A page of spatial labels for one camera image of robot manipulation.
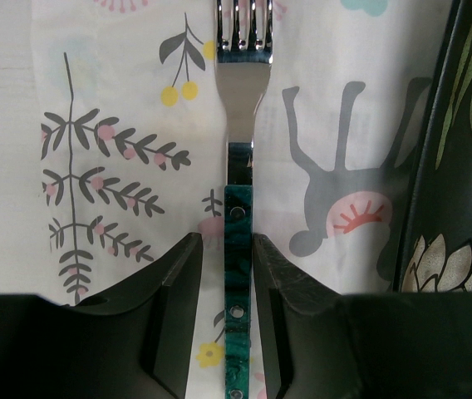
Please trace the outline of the black floral square plate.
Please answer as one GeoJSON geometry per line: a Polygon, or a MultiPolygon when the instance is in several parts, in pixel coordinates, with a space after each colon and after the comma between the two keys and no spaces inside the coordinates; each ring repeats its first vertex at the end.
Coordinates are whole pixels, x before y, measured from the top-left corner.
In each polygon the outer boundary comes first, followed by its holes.
{"type": "Polygon", "coordinates": [[[472,1],[452,5],[414,166],[394,287],[472,291],[472,1]]]}

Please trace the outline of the floral patterned placemat cloth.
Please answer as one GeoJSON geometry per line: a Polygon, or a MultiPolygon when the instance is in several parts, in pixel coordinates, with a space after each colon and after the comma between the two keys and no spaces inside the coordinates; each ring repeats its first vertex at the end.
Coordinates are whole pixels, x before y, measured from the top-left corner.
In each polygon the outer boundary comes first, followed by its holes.
{"type": "MultiPolygon", "coordinates": [[[[254,222],[339,293],[386,291],[447,1],[271,1],[254,222]]],[[[202,234],[186,387],[224,396],[226,117],[211,1],[35,1],[43,190],[62,301],[202,234]]]]}

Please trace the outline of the fork with green handle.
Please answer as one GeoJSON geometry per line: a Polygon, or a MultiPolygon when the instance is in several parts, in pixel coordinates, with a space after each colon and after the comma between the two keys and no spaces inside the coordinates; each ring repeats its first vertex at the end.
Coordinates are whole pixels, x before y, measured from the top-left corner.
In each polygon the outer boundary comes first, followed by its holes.
{"type": "Polygon", "coordinates": [[[256,114],[273,63],[273,2],[216,3],[215,78],[227,118],[224,186],[224,395],[249,396],[256,114]]]}

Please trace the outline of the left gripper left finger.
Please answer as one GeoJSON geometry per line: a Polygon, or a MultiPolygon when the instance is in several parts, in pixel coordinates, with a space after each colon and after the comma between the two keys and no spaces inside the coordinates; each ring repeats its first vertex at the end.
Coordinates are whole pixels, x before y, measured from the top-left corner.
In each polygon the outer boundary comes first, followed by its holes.
{"type": "Polygon", "coordinates": [[[189,233],[151,265],[63,308],[79,336],[61,353],[55,396],[184,397],[202,261],[202,238],[189,233]]]}

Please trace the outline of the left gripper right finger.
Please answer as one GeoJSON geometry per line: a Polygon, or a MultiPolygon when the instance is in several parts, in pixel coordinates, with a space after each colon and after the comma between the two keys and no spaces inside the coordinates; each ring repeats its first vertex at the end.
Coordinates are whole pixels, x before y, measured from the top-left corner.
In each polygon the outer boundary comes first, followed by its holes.
{"type": "Polygon", "coordinates": [[[253,274],[269,398],[366,394],[338,293],[253,237],[253,274]]]}

